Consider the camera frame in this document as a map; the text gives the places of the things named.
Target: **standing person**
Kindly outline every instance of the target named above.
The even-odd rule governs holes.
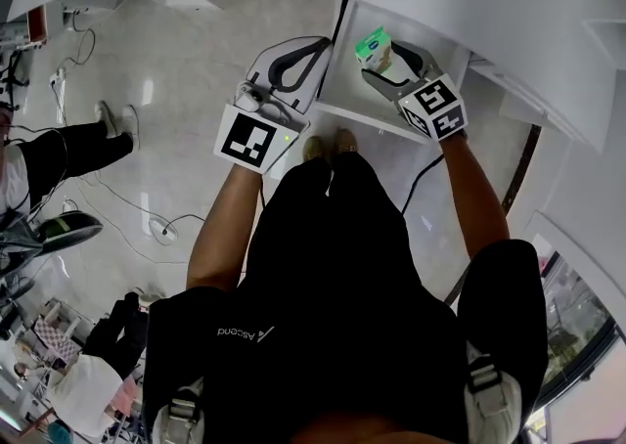
[[[191,424],[205,443],[514,439],[548,363],[537,254],[510,240],[465,138],[441,148],[471,260],[458,317],[422,286],[404,218],[347,130],[332,165],[320,138],[306,142],[304,163],[260,215],[238,285],[261,176],[233,166],[187,290],[151,309],[144,418],[154,439],[176,428],[173,398],[202,410],[203,427]],[[201,377],[200,399],[179,391]]]
[[[72,430],[98,437],[114,423],[111,402],[146,347],[147,307],[156,299],[126,294],[95,326],[77,359],[51,373],[47,397]]]
[[[135,109],[122,110],[121,133],[105,102],[95,107],[96,122],[56,128],[34,140],[4,147],[12,115],[0,114],[0,216],[28,214],[66,178],[97,171],[139,149]]]

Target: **white shelf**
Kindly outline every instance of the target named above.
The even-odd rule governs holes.
[[[343,117],[378,127],[420,143],[430,140],[411,127],[395,106],[370,86],[361,76],[354,47],[379,26],[393,40],[411,42],[427,49],[442,70],[448,72],[458,87],[463,82],[470,51],[442,37],[430,28],[366,3],[349,1],[339,26],[333,57],[329,64],[316,107]],[[415,79],[409,67],[392,53],[391,67],[384,76],[394,82]]]

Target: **foot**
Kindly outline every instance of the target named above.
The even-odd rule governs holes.
[[[152,305],[155,301],[159,301],[164,298],[165,296],[162,294],[142,294],[139,296],[139,310],[142,312],[148,312],[150,305]]]
[[[324,142],[319,136],[311,136],[302,147],[302,160],[306,162],[317,157],[324,158]]]
[[[359,146],[352,132],[348,129],[338,129],[335,133],[335,155],[343,154],[344,152],[358,151]]]
[[[121,110],[121,128],[133,139],[133,152],[139,150],[139,117],[132,105],[126,105]]]
[[[109,110],[109,106],[105,102],[100,101],[96,104],[94,112],[96,113],[96,121],[104,122],[107,125],[107,138],[116,137],[117,128],[113,124],[113,115]]]

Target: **white floor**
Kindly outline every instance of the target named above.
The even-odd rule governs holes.
[[[212,154],[224,103],[262,49],[300,35],[332,35],[334,5],[335,0],[238,0],[208,22],[145,0],[128,0],[95,27],[97,45],[89,62],[69,72],[67,121],[92,121],[98,100],[107,101],[117,114],[124,104],[136,106],[142,148],[104,169],[102,180],[121,196],[167,219],[185,213],[204,217],[230,168],[230,163]],[[89,23],[81,17],[76,21],[78,27]],[[59,125],[49,78],[64,57],[75,56],[79,38],[68,31],[35,53],[26,104],[15,123]],[[529,126],[498,116],[503,95],[486,79],[469,73],[464,93],[469,142],[501,198],[513,178]],[[363,156],[400,207],[418,171],[438,155],[434,149],[338,117],[316,115],[313,120],[313,131],[326,135],[337,125],[350,127]],[[288,163],[296,163],[298,156],[299,148],[294,147]],[[427,173],[406,216],[418,271],[440,297],[468,263],[446,175],[443,164]],[[276,184],[266,178],[266,199]],[[48,260],[35,260],[27,274],[43,267],[30,300],[54,294],[98,319],[134,286],[152,285],[167,294],[184,288],[199,221],[178,222],[178,241],[165,247],[150,234],[148,216],[115,197],[93,174],[87,181],[68,180],[44,214],[61,212],[65,199],[94,213],[105,229],[87,243]]]

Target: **electrical outlet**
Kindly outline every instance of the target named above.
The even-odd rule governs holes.
[[[50,86],[58,88],[64,80],[66,80],[66,70],[63,67],[59,67],[59,69],[50,76]]]

